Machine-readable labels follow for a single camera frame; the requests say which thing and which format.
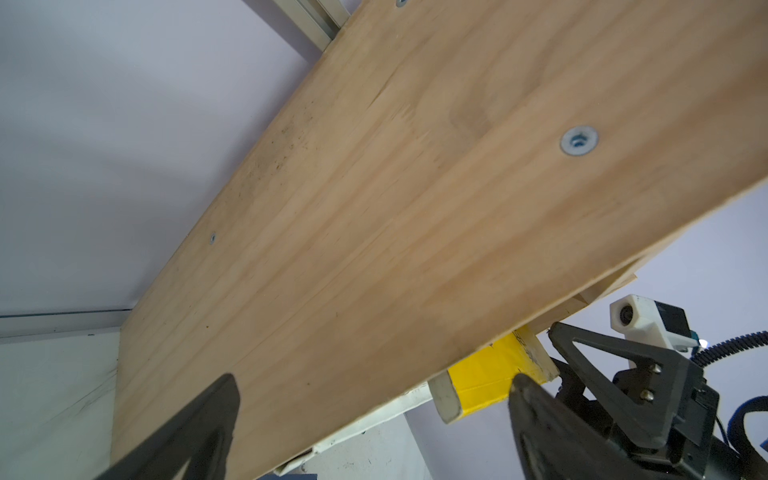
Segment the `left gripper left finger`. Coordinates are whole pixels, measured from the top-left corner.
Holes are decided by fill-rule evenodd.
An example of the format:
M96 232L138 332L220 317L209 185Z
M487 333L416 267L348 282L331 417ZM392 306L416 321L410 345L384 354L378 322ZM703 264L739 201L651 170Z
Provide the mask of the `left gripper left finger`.
M121 460L101 479L223 479L240 406L226 373Z

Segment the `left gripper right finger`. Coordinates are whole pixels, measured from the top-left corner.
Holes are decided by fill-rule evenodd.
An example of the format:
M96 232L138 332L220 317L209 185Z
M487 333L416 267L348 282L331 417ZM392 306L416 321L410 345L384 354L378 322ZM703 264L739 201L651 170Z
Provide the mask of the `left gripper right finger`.
M527 479L646 479L638 465L525 374L512 381L508 410Z

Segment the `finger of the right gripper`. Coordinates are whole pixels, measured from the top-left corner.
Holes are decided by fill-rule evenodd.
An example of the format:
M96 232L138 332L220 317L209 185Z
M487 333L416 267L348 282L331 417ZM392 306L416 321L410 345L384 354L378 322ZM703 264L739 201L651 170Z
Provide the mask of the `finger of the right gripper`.
M676 430L696 439L696 365L674 350L598 334L564 323L553 325L551 343L618 428L636 446L660 449ZM613 379L579 349L581 345L626 359L632 367Z

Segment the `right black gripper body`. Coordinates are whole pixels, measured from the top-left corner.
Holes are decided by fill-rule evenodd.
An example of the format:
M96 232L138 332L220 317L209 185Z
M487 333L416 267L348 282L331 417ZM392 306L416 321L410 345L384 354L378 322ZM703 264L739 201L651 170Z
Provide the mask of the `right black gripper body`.
M633 355L608 380L586 357L557 360L556 398L653 479L740 479L739 453L715 436L720 395L676 354Z

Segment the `yellow book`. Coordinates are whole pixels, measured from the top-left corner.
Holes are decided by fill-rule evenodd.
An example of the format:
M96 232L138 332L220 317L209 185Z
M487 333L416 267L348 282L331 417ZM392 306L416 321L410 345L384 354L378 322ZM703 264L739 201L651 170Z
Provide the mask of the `yellow book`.
M559 370L536 333L521 327L452 365L428 382L438 415L452 424L508 398L515 376L544 384Z

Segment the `white book with photo cover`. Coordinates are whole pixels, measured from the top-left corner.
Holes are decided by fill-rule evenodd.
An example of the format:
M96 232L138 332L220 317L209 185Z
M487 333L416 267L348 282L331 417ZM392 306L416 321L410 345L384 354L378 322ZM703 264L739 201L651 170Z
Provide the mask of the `white book with photo cover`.
M383 406L341 428L323 440L320 440L308 450L294 456L290 460L276 467L273 470L273 473L278 477L287 475L291 471L301 467L306 462L336 446L337 444L341 444L349 439L362 435L364 432L367 432L368 430L371 430L400 415L403 415L406 412L427 403L431 399L432 395L430 393L428 384L422 383L421 385L408 390L406 393L400 395L399 397L396 397Z

